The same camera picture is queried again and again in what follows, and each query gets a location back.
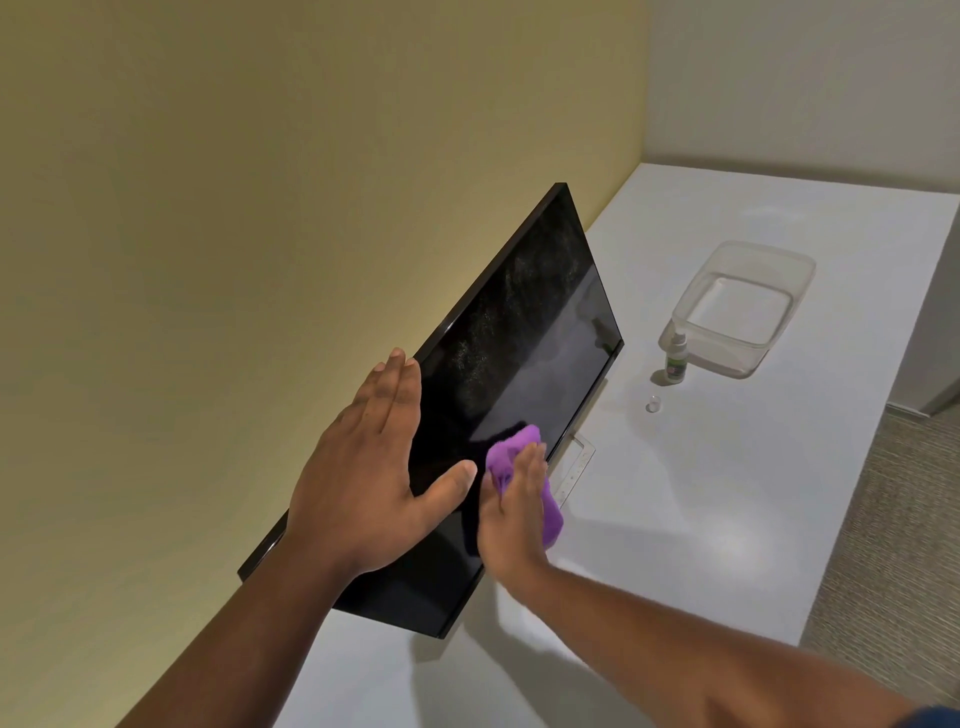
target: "black monitor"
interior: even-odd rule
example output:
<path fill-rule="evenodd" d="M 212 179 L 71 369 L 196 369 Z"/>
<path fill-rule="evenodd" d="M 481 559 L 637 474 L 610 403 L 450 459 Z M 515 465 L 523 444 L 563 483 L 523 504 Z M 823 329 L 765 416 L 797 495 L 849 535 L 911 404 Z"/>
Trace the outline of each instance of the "black monitor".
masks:
<path fill-rule="evenodd" d="M 477 507 L 487 450 L 537 425 L 548 458 L 623 347 L 565 183 L 554 184 L 417 351 L 420 427 L 415 495 L 469 458 L 463 505 L 384 569 L 363 574 L 334 608 L 443 638 L 483 574 Z M 246 579 L 282 538 L 286 514 L 243 563 Z"/>

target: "white table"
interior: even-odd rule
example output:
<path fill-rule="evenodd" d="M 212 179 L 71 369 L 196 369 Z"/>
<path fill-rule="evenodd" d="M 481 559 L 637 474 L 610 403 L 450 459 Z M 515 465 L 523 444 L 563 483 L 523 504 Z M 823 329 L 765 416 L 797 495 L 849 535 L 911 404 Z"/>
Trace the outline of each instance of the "white table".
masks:
<path fill-rule="evenodd" d="M 551 558 L 796 643 L 957 209 L 954 195 L 641 165 L 588 232 L 626 347 Z M 723 240 L 817 274 L 757 371 L 650 381 L 657 339 Z M 644 410 L 650 394 L 657 414 Z M 489 579 L 445 643 L 333 614 L 280 725 L 636 725 Z"/>

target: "person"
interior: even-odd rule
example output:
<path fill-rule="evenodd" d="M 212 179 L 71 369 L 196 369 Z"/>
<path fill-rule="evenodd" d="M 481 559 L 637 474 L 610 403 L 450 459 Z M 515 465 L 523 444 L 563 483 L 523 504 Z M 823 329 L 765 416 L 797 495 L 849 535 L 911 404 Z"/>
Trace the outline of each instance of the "person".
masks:
<path fill-rule="evenodd" d="M 457 463 L 419 497 L 407 458 L 420 365 L 395 349 L 321 436 L 290 501 L 287 532 L 122 728 L 273 724 L 334 601 L 394 561 L 464 499 Z M 551 566 L 541 543 L 544 445 L 515 461 L 501 497 L 481 484 L 487 573 L 658 726 L 808 728 L 960 725 L 847 667 Z"/>

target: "gray carpet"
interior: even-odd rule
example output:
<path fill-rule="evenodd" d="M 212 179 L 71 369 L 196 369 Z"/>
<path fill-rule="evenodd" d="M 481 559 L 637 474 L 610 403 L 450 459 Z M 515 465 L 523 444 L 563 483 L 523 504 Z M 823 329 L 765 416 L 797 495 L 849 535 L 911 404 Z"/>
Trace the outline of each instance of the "gray carpet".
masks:
<path fill-rule="evenodd" d="M 960 707 L 960 407 L 884 414 L 802 644 Z"/>

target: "cleaning cloth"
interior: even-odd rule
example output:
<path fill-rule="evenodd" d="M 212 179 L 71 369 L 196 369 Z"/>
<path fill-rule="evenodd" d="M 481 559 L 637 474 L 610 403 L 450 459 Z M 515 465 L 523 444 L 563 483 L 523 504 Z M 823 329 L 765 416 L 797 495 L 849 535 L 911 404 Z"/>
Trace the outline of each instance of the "cleaning cloth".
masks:
<path fill-rule="evenodd" d="M 540 428 L 536 425 L 527 425 L 513 437 L 495 443 L 487 450 L 487 470 L 493 476 L 493 485 L 501 496 L 514 479 L 514 458 L 530 443 L 540 441 Z M 550 548 L 560 530 L 564 527 L 564 515 L 560 506 L 550 493 L 550 480 L 543 480 L 543 490 L 540 492 L 543 500 L 543 546 Z"/>

